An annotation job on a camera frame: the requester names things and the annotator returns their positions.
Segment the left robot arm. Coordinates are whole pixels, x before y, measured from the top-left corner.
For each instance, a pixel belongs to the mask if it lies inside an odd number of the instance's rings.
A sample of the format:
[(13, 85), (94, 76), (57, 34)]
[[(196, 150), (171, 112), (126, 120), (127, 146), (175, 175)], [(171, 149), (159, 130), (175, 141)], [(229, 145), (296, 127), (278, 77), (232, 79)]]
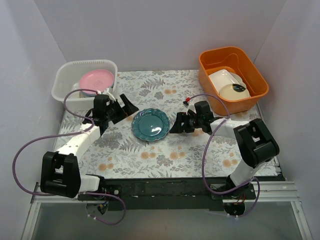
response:
[(46, 194), (74, 198), (87, 193), (101, 200), (106, 196), (106, 187), (101, 184), (103, 177), (92, 174), (82, 175), (79, 160), (109, 127), (138, 112), (138, 107), (121, 94), (121, 106), (117, 99), (98, 94), (93, 107), (82, 117), (79, 132), (55, 152), (48, 151), (42, 158), (40, 189)]

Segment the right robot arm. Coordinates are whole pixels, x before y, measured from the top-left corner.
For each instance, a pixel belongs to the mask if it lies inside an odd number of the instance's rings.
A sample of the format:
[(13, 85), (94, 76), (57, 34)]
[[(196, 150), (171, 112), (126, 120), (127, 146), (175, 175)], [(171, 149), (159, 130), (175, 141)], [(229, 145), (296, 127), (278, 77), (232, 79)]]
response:
[(237, 199), (245, 192), (251, 181), (256, 181), (256, 172), (280, 153), (280, 148), (265, 125), (256, 118), (251, 121), (235, 121), (230, 118), (215, 117), (207, 101), (199, 101), (193, 109), (178, 112), (170, 129), (171, 134), (193, 133), (195, 129), (214, 136), (223, 136), (237, 142), (241, 161), (227, 177), (224, 188), (211, 189), (205, 177), (205, 162), (209, 144), (207, 143), (201, 160), (201, 174), (205, 188), (213, 195)]

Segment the teal scalloped plate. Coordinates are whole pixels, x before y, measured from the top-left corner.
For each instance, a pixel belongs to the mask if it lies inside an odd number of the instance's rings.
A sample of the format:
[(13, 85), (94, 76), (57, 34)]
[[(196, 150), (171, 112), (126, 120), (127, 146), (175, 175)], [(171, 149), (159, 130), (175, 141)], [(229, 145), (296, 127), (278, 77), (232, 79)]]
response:
[(134, 116), (131, 130), (136, 138), (145, 142), (155, 142), (169, 133), (170, 120), (163, 111), (147, 108)]

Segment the blue round plate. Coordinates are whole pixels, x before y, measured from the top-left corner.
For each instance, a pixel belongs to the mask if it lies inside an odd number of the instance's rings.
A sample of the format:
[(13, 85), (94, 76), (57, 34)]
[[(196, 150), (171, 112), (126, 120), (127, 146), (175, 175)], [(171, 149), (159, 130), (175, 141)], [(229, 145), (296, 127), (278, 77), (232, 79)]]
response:
[(88, 81), (81, 81), (79, 83), (79, 88), (82, 89), (82, 94), (84, 96), (94, 96), (96, 92), (100, 91), (101, 93), (105, 92), (106, 89), (112, 88), (114, 85), (114, 81), (109, 81), (105, 79), (98, 79), (98, 80), (88, 80)]

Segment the pink plate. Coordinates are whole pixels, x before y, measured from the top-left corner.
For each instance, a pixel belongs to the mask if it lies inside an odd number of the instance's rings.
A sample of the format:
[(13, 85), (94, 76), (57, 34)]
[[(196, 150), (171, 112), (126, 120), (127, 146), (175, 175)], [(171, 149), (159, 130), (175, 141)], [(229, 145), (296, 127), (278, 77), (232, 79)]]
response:
[(95, 69), (87, 72), (79, 80), (79, 87), (81, 89), (90, 89), (103, 92), (107, 88), (113, 86), (115, 82), (114, 75), (105, 69)]

